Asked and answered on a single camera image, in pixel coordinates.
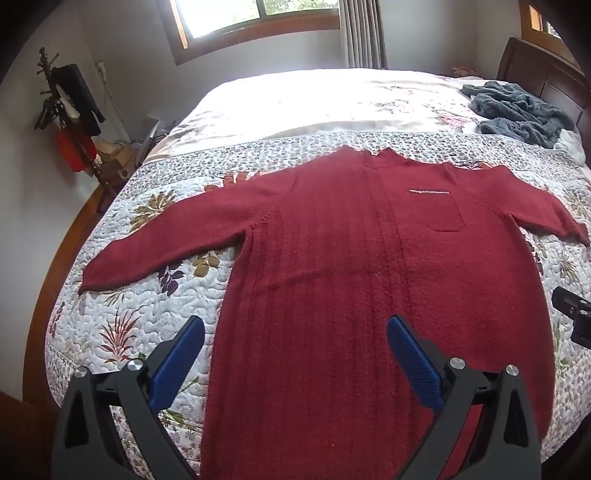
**red cloth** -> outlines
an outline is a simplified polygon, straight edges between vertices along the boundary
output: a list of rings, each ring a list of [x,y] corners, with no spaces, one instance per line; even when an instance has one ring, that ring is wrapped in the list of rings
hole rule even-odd
[[[176,203],[105,248],[80,291],[243,241],[215,336],[202,478],[389,480],[431,420],[388,350],[393,314],[475,368],[518,365],[546,435],[550,321],[518,225],[589,244],[558,199],[506,167],[342,148]]]
[[[72,128],[65,127],[57,131],[56,140],[61,156],[64,157],[73,171],[82,171],[86,168],[86,165],[80,157],[80,153],[72,141],[72,137],[78,138],[80,145],[92,160],[96,158],[96,146],[91,137],[86,134],[80,125],[73,125]]]

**sweater sleeve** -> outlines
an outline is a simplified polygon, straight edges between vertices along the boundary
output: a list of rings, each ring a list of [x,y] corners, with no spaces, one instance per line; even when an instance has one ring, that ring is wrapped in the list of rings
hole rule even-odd
[[[294,184],[288,168],[175,203],[85,268],[79,293],[128,285],[198,252],[237,243]]]
[[[511,215],[517,225],[533,233],[553,233],[589,246],[587,227],[577,223],[562,202],[513,175],[505,166],[484,170],[454,168],[456,182],[492,209]]]

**black jacket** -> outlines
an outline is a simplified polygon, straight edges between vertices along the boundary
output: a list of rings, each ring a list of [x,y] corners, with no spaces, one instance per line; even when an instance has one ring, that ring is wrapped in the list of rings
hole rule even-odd
[[[100,127],[96,120],[98,119],[102,123],[105,121],[105,117],[100,112],[95,99],[92,98],[78,65],[72,63],[64,67],[54,67],[51,74],[56,83],[72,99],[74,107],[80,114],[80,123],[84,131],[91,137],[100,135]]]

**window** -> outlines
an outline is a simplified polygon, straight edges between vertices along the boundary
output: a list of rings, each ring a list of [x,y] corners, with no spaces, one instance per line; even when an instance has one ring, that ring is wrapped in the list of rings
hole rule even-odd
[[[339,0],[158,0],[177,65],[257,38],[338,30]]]
[[[521,12],[521,38],[523,40],[534,43],[562,57],[567,62],[579,66],[558,32],[530,5],[528,0],[519,0],[519,10]]]

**floral quilt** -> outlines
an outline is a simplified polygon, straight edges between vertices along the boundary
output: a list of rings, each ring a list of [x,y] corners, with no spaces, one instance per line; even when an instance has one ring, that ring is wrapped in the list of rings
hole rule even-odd
[[[205,346],[173,405],[160,413],[160,419],[175,445],[199,472],[216,324],[232,272],[234,249],[202,252],[132,285],[79,296],[82,271],[108,243],[142,228],[174,202],[296,166],[342,145],[373,153],[391,147],[404,157],[427,163],[449,161],[466,168],[504,164],[522,180],[552,192],[577,221],[591,227],[591,184],[568,153],[496,135],[331,132],[154,160],[136,172],[115,199],[80,250],[61,289],[48,324],[45,351],[47,379],[55,400],[62,402],[69,379],[79,365],[94,373],[121,369],[132,358],[148,356],[158,343],[172,338],[191,315],[197,314],[206,324]],[[193,221],[207,228],[208,222],[215,219],[204,210],[197,212]],[[583,245],[563,242],[552,235],[536,236],[525,230],[522,233],[540,271],[554,332],[554,412],[543,441],[543,460],[574,433],[591,411],[591,351],[570,341],[572,321],[550,304],[551,292],[559,285],[583,297],[591,296],[591,262]],[[121,409],[114,408],[113,417],[134,468],[149,477]]]

